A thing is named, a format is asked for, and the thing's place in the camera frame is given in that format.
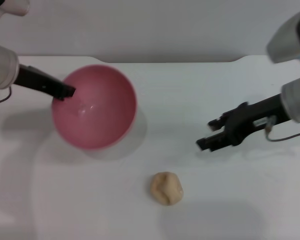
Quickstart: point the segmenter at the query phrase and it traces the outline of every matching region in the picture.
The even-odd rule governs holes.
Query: white table
[[[67,56],[20,61],[60,79],[102,63]],[[13,86],[0,104],[0,240],[300,240],[300,137],[268,143],[260,131],[213,153],[195,144],[210,132],[210,120],[299,78],[299,62],[248,56],[109,65],[131,80],[139,108],[130,134],[108,150],[84,152],[64,142],[48,95]],[[290,121],[272,137],[298,132],[300,124]],[[182,183],[184,198],[175,206],[148,193],[152,175],[163,171]]]

